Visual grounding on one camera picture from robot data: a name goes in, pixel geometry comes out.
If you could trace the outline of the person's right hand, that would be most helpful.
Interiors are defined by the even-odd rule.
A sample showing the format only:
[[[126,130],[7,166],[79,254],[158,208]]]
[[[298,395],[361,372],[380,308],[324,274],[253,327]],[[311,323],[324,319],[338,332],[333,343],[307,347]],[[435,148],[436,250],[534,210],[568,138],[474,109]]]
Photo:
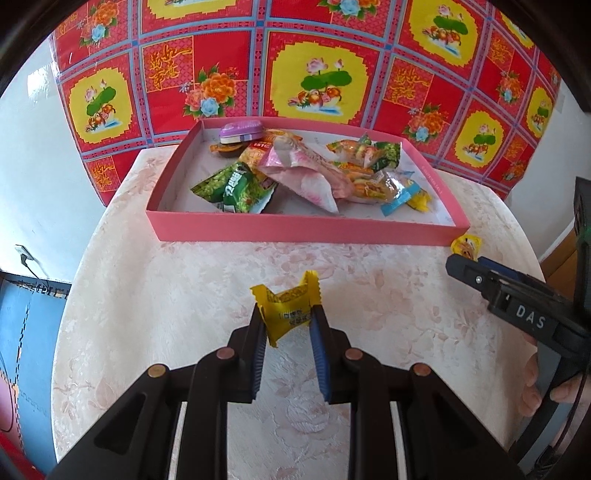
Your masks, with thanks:
[[[519,400],[518,411],[524,417],[532,417],[540,407],[543,395],[536,387],[539,377],[539,361],[536,351],[526,362],[524,369],[525,385]],[[573,377],[550,392],[550,398],[557,403],[573,404],[577,398],[582,376]]]

